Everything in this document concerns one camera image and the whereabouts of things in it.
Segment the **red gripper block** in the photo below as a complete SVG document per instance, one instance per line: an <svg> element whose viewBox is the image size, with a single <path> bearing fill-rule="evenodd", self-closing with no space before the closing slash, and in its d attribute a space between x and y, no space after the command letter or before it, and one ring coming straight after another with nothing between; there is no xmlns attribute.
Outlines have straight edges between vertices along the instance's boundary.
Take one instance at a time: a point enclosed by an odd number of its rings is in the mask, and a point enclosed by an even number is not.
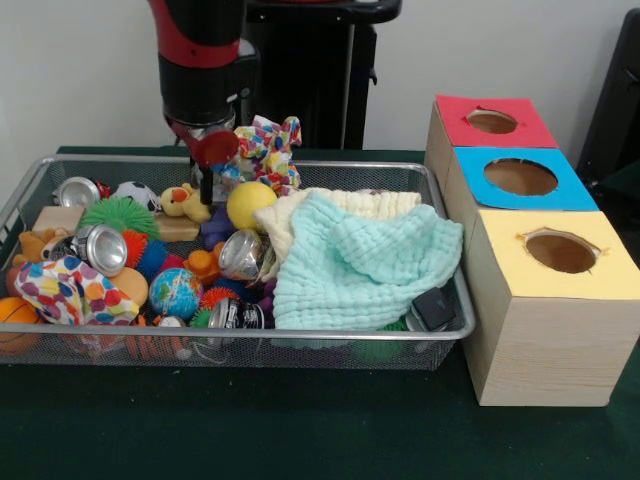
<svg viewBox="0 0 640 480"><path fill-rule="evenodd" d="M204 205L211 205L213 199L213 171L211 166L225 164L236 154L239 138L228 129L206 133L198 139L184 124L167 118L170 129L182 140L190 153L190 184L200 188L200 199Z"/></svg>

